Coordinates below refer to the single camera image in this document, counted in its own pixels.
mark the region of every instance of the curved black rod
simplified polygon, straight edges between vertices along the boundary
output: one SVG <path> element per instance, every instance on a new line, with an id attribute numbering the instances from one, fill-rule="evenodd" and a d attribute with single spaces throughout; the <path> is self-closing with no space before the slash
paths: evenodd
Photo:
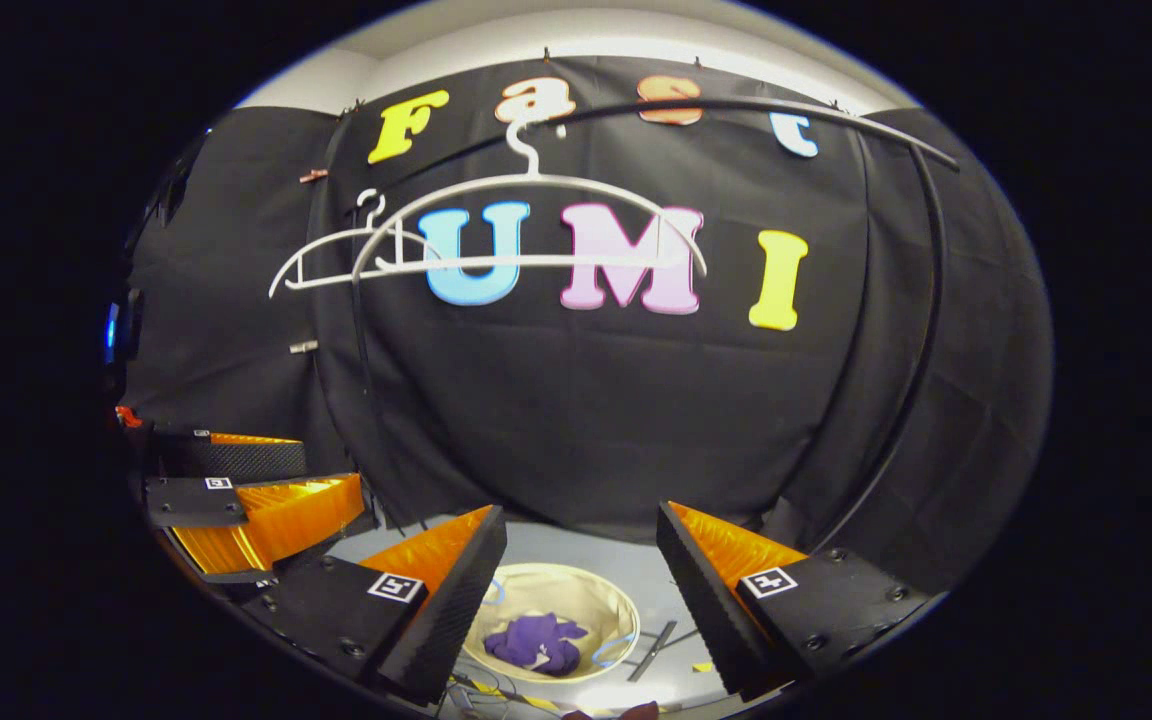
<path id="1" fill-rule="evenodd" d="M 923 183 L 923 195 L 927 197 L 927 215 L 932 225 L 932 290 L 929 300 L 927 327 L 923 332 L 923 346 L 918 354 L 918 363 L 914 365 L 914 373 L 910 374 L 909 384 L 905 386 L 905 396 L 902 397 L 896 410 L 896 418 L 892 420 L 892 427 L 887 437 L 882 440 L 878 457 L 874 460 L 873 469 L 870 470 L 869 480 L 861 488 L 861 493 L 847 506 L 840 516 L 831 524 L 823 538 L 814 544 L 810 555 L 814 555 L 828 547 L 829 541 L 838 535 L 838 530 L 851 520 L 856 510 L 861 509 L 870 493 L 878 487 L 890 468 L 892 460 L 896 457 L 901 442 L 904 441 L 909 430 L 909 419 L 914 415 L 914 407 L 918 404 L 919 396 L 923 395 L 923 387 L 927 382 L 927 370 L 932 364 L 932 350 L 937 344 L 937 332 L 940 328 L 941 302 L 945 300 L 945 268 L 948 264 L 948 243 L 945 241 L 945 211 L 941 209 L 941 196 L 937 192 L 937 183 L 932 182 L 932 172 L 927 167 L 927 159 L 923 158 L 923 150 L 918 146 L 910 146 L 910 154 L 914 156 L 914 165 L 918 167 L 918 179 Z"/>
<path id="2" fill-rule="evenodd" d="M 645 111 L 650 109 L 752 109 L 761 111 L 761 113 L 791 113 L 796 115 L 805 115 L 805 118 L 826 119 L 831 120 L 831 122 L 858 129 L 861 132 L 869 132 L 869 135 L 881 137 L 884 141 L 899 141 L 904 142 L 907 145 L 919 147 L 924 152 L 927 152 L 929 156 L 932 156 L 933 159 L 937 159 L 940 164 L 945 165 L 946 168 L 958 172 L 958 161 L 952 158 L 950 154 L 919 141 L 919 138 L 908 135 L 908 132 L 901 132 L 899 129 L 889 128 L 882 123 L 877 123 L 874 120 L 856 118 L 855 115 L 842 113 L 842 111 L 826 108 L 826 106 L 796 103 L 793 100 L 776 100 L 772 99 L 772 97 L 689 97 L 689 99 L 684 100 L 623 103 L 621 105 L 607 105 L 604 106 L 604 108 L 582 109 L 579 113 L 563 115 L 562 118 L 540 120 L 540 122 L 536 122 L 536 126 L 568 126 L 599 118 L 613 118 L 613 115 L 645 113 Z M 493 145 L 499 145 L 499 143 L 502 142 L 505 142 L 503 131 L 501 131 L 498 136 L 487 137 L 484 138 L 484 141 L 477 141 L 476 143 L 472 143 L 472 145 L 465 145 L 464 147 L 461 147 L 461 150 L 452 152 L 452 154 L 435 159 L 434 161 L 426 164 L 425 167 L 417 168 L 404 174 L 402 177 L 394 179 L 393 182 L 389 182 L 385 188 L 378 188 L 378 190 L 381 195 L 384 195 L 385 192 L 392 190 L 393 187 L 407 182 L 408 179 L 419 176 L 419 174 L 434 169 L 435 167 L 439 167 L 439 165 L 465 158 L 465 156 L 473 154 L 473 152 Z"/>
<path id="3" fill-rule="evenodd" d="M 357 209 L 355 209 L 355 213 L 353 213 L 353 227 L 358 227 Z M 358 238 L 353 238 L 351 245 L 357 245 L 357 240 Z M 397 460 L 394 458 L 393 435 L 389 432 L 389 425 L 385 423 L 384 410 L 381 410 L 380 407 L 380 396 L 376 395 L 376 382 L 372 381 L 371 356 L 367 354 L 367 341 L 364 338 L 365 323 L 364 319 L 362 319 L 362 287 L 357 281 L 353 283 L 351 296 L 349 296 L 349 300 L 353 304 L 353 331 L 355 331 L 355 334 L 358 336 L 358 361 L 362 361 L 362 392 L 364 392 L 364 395 L 370 396 L 366 397 L 366 402 L 367 406 L 371 407 L 371 419 L 376 424 L 376 433 L 380 439 L 380 454 L 384 456 L 385 469 L 388 470 L 389 477 L 392 477 L 394 482 L 402 482 L 402 475 L 399 473 L 397 470 Z M 384 497 L 385 502 L 387 502 L 389 507 L 393 507 L 394 510 L 397 510 L 399 514 L 403 514 L 403 511 L 407 510 L 407 508 L 403 507 L 403 503 L 397 502 L 396 498 L 393 495 L 385 495 L 385 493 L 381 493 L 381 495 Z M 415 511 L 407 511 L 406 514 L 411 516 L 417 515 Z M 420 521 L 420 528 L 429 530 L 429 526 L 425 525 L 424 518 L 417 520 Z M 402 525 L 397 525 L 397 533 L 407 538 L 407 533 L 403 532 Z"/>

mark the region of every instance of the letter m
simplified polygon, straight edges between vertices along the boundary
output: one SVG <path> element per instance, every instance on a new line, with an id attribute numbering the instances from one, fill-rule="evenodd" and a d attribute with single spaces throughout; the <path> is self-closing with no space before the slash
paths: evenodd
<path id="1" fill-rule="evenodd" d="M 679 228 L 695 238 L 704 225 L 704 217 L 691 209 L 664 209 L 664 213 Z M 602 306 L 607 293 L 598 287 L 598 270 L 607 279 L 616 302 L 627 306 L 639 290 L 643 278 L 652 273 L 652 285 L 643 293 L 643 306 L 653 313 L 689 314 L 700 306 L 700 300 L 691 291 L 691 252 L 681 234 L 669 223 L 653 217 L 637 243 L 626 236 L 616 215 L 607 205 L 589 202 L 563 210 L 563 222 L 573 228 L 573 256 L 602 256 L 602 258 L 626 258 L 627 260 L 652 262 L 668 259 L 662 268 L 635 268 L 616 264 L 573 265 L 571 286 L 562 293 L 563 306 L 571 310 L 594 310 Z"/>

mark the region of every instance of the yellow and black tape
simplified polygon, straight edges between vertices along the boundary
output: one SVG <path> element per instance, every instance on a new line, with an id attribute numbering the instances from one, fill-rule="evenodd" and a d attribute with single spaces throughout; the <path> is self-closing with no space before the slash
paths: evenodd
<path id="1" fill-rule="evenodd" d="M 524 694 L 506 692 L 500 688 L 477 682 L 477 680 L 468 679 L 465 675 L 457 673 L 452 673 L 452 682 L 465 688 L 472 688 L 477 694 L 485 694 L 485 696 L 499 697 L 505 700 L 522 702 L 532 707 L 539 707 L 541 710 L 547 710 L 548 712 L 554 712 L 554 714 L 560 717 L 567 715 L 568 712 L 576 711 L 584 712 L 585 715 L 590 717 L 620 717 L 620 712 L 612 712 L 611 710 L 577 707 L 575 705 L 568 705 L 568 703 L 563 702 L 548 702 L 541 697 L 529 697 Z"/>

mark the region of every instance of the blue light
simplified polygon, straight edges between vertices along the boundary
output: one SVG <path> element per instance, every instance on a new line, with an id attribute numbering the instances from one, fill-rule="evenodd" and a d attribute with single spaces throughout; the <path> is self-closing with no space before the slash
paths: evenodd
<path id="1" fill-rule="evenodd" d="M 118 327 L 118 304 L 109 305 L 109 324 L 105 325 L 105 348 L 109 350 L 106 356 L 114 351 L 114 328 Z"/>

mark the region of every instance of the laundry basket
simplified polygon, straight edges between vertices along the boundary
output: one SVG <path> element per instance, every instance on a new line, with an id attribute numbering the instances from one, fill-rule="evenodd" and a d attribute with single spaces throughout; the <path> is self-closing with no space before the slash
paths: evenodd
<path id="1" fill-rule="evenodd" d="M 503 632 L 509 621 L 553 612 L 561 623 L 571 621 L 589 630 L 568 641 L 579 650 L 579 666 L 561 679 L 510 665 L 492 655 L 484 642 Z M 579 568 L 548 562 L 503 564 L 483 597 L 470 626 L 465 652 L 494 673 L 530 683 L 579 683 L 621 665 L 639 638 L 639 611 L 621 588 Z"/>

